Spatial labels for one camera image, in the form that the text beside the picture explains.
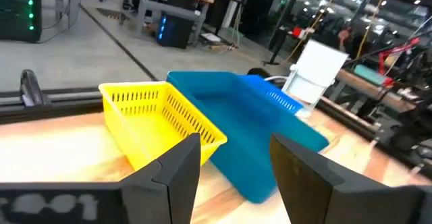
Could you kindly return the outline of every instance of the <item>concrete floor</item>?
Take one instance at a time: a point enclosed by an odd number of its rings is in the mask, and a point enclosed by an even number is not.
[[[54,0],[43,0],[53,6]],[[252,67],[260,67],[271,53],[242,38],[236,52],[218,53],[201,45],[186,50],[161,47],[150,36],[133,37],[133,24],[119,26],[117,20],[102,16],[97,7],[118,9],[119,0],[82,0],[82,5],[94,16],[139,63],[158,80],[166,79],[171,70],[219,70],[244,74]],[[43,26],[54,23],[54,12],[44,10]],[[67,28],[67,18],[58,26],[44,30],[41,40]],[[229,30],[221,34],[230,39]],[[150,78],[133,62],[105,32],[80,10],[74,26],[41,45],[0,42],[0,91],[18,90],[20,72],[33,69],[42,89],[94,87],[103,82],[148,81]],[[288,65],[266,67],[274,74],[286,74]]]

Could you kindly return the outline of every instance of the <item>metal frame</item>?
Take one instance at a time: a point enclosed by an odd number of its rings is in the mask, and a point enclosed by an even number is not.
[[[179,16],[181,18],[185,18],[191,21],[194,21],[196,23],[196,29],[194,33],[193,38],[193,44],[197,45],[201,29],[203,28],[203,24],[205,21],[205,17],[207,14],[207,10],[209,9],[209,3],[205,2],[202,10],[200,11],[199,16],[196,15],[195,11],[190,11],[187,9],[183,9],[180,7],[175,7],[172,5],[166,5],[163,3],[150,1],[150,0],[140,0],[140,7],[138,8],[138,14],[134,14],[129,10],[123,9],[123,14],[120,15],[120,24],[122,25],[124,23],[124,20],[126,17],[128,17],[131,21],[135,22],[136,29],[135,29],[135,36],[137,38],[141,38],[142,36],[142,26],[145,22],[154,22],[153,17],[156,18],[155,13],[160,13],[161,11],[166,11],[167,13],[170,13],[175,16]],[[151,18],[146,18],[145,13],[146,10],[153,11]]]

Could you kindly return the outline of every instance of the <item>blue basket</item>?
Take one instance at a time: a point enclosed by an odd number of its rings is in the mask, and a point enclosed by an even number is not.
[[[266,94],[268,97],[272,98],[276,103],[279,103],[282,107],[292,114],[296,114],[303,105],[294,99],[290,98],[288,95],[283,93],[280,89],[275,87],[270,82],[266,82],[262,77],[257,75],[251,76],[240,76],[241,79],[245,80],[249,85],[251,85],[255,90]]]
[[[328,141],[285,107],[229,72],[169,72],[172,83],[227,137],[211,157],[215,166],[251,202],[276,189],[269,154],[271,133],[319,152]]]

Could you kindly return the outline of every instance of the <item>ceiling light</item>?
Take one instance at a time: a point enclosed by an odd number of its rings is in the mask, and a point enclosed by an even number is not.
[[[365,22],[372,22],[372,20],[368,19],[368,18],[362,18],[363,21]]]
[[[323,6],[323,5],[327,5],[327,1],[326,0],[321,0],[318,4],[318,6]]]

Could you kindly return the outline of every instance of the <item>desk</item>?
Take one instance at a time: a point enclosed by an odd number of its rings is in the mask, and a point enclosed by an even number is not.
[[[322,154],[388,186],[432,185],[318,110],[305,120],[330,141]],[[133,172],[102,113],[0,125],[0,181],[118,181]],[[191,223],[289,223],[278,193],[252,204],[211,164],[201,167]]]
[[[242,0],[215,0],[214,4],[210,6],[208,11],[209,16],[206,18],[206,23],[215,28],[216,36],[222,28],[222,23],[231,1],[242,5]]]
[[[142,25],[144,25],[144,22],[146,22],[145,13],[146,10],[152,10],[152,11],[166,11],[167,13],[178,16],[180,18],[185,18],[188,20],[195,21],[197,26],[194,34],[194,44],[198,43],[198,38],[200,35],[200,31],[202,29],[202,26],[204,24],[205,16],[207,14],[207,10],[209,8],[209,4],[215,2],[215,0],[199,0],[205,2],[204,7],[200,11],[200,13],[197,15],[196,11],[190,11],[188,9],[183,9],[180,7],[172,6],[172,5],[166,5],[160,2],[156,1],[150,1],[150,0],[140,0],[140,7],[138,8],[138,14],[134,14],[129,10],[123,9],[122,15],[120,16],[120,24],[124,23],[124,20],[126,17],[128,17],[131,21],[134,21],[136,23],[136,36],[138,38],[141,37],[142,32]],[[148,22],[154,22],[152,18],[147,20]]]

